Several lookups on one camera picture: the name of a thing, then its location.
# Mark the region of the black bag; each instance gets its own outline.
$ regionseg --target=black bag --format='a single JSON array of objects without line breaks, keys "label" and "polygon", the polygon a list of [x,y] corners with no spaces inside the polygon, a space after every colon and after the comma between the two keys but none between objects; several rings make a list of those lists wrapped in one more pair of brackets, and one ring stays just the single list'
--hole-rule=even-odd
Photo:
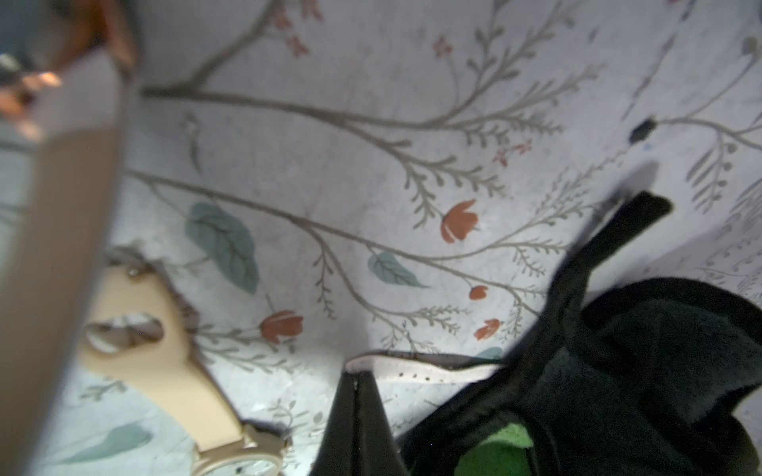
[{"label": "black bag", "polygon": [[570,257],[505,368],[402,439],[414,476],[452,475],[517,419],[542,476],[756,474],[757,453],[731,412],[762,383],[760,309],[676,278],[615,289],[581,309],[592,270],[670,210],[642,192]]}]

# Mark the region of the red flower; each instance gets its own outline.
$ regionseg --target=red flower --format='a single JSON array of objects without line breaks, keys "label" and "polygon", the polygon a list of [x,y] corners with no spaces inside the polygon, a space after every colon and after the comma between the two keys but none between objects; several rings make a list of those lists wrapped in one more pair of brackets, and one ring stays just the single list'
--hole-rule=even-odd
[{"label": "red flower", "polygon": [[305,20],[312,15],[317,21],[323,21],[323,13],[318,7],[318,0],[300,0],[302,3],[302,18]]},{"label": "red flower", "polygon": [[479,216],[466,210],[476,203],[476,199],[467,202],[461,202],[450,209],[442,218],[442,238],[447,243],[455,243],[455,238],[463,241],[466,235],[471,232],[479,223]]},{"label": "red flower", "polygon": [[500,321],[497,319],[488,319],[487,321],[484,321],[485,324],[487,324],[484,327],[480,327],[475,333],[474,337],[476,337],[476,340],[484,340],[488,339],[495,335],[495,332],[498,331],[500,328]]},{"label": "red flower", "polygon": [[309,49],[299,40],[297,35],[293,35],[291,38],[286,39],[286,45],[288,45],[291,49],[291,53],[293,53],[296,58],[309,53]]},{"label": "red flower", "polygon": [[273,14],[272,21],[273,25],[275,25],[278,30],[288,30],[293,26],[291,20],[289,20],[286,15],[285,8],[279,8],[278,11]]},{"label": "red flower", "polygon": [[492,159],[493,162],[500,162],[500,165],[503,167],[508,166],[508,157],[505,156],[506,152],[508,152],[505,149],[498,149],[498,153],[495,154],[495,158]]},{"label": "red flower", "polygon": [[532,150],[532,139],[527,140],[524,144],[515,145],[514,150],[518,151],[519,155]]},{"label": "red flower", "polygon": [[279,336],[296,337],[304,330],[302,327],[304,318],[298,316],[294,311],[280,311],[264,319],[259,324],[259,331],[262,337],[272,343],[280,343]]},{"label": "red flower", "polygon": [[469,292],[469,297],[473,301],[484,299],[487,297],[487,289],[489,289],[487,286],[474,286],[471,288],[471,292]]},{"label": "red flower", "polygon": [[437,58],[447,56],[453,52],[453,45],[447,42],[444,35],[440,35],[439,40],[434,42],[434,52],[437,54]]}]

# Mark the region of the blue-green leaf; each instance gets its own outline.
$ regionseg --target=blue-green leaf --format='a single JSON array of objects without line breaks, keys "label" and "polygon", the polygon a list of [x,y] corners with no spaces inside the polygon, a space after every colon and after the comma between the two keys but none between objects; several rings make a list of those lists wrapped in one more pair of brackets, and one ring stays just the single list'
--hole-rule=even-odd
[{"label": "blue-green leaf", "polygon": [[398,284],[400,286],[413,286],[427,288],[421,284],[413,273],[405,269],[388,251],[374,254],[368,260],[368,267],[384,283]]},{"label": "blue-green leaf", "polygon": [[503,358],[503,350],[500,347],[490,347],[489,349],[476,354],[474,357],[477,359],[500,360]]},{"label": "blue-green leaf", "polygon": [[144,429],[138,423],[128,423],[114,428],[106,435],[106,438],[97,445],[83,449],[62,461],[61,465],[73,463],[86,463],[99,459],[110,458],[130,451],[131,449],[145,446],[153,438],[153,434]]},{"label": "blue-green leaf", "polygon": [[236,217],[211,203],[196,203],[190,208],[185,235],[209,255],[231,283],[251,294],[257,291],[254,240]]}]

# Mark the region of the white watch strap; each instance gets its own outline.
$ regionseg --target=white watch strap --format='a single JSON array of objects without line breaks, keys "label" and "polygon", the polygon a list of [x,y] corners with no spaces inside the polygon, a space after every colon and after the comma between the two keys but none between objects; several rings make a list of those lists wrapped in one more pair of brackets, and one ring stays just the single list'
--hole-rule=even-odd
[{"label": "white watch strap", "polygon": [[420,360],[377,354],[357,356],[344,365],[346,372],[372,372],[379,381],[428,384],[477,382],[502,368],[502,363],[483,363],[463,369],[446,369]]}]

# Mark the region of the black insect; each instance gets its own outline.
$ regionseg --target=black insect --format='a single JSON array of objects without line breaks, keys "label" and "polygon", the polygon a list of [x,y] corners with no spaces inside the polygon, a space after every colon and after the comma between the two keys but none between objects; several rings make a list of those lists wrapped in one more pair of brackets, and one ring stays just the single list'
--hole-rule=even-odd
[{"label": "black insect", "polygon": [[657,123],[655,120],[653,120],[651,117],[644,120],[640,126],[637,126],[635,129],[632,130],[632,132],[629,135],[629,144],[635,144],[636,142],[640,142],[642,140],[646,140],[648,138],[648,135],[651,134],[651,132],[656,129]]}]

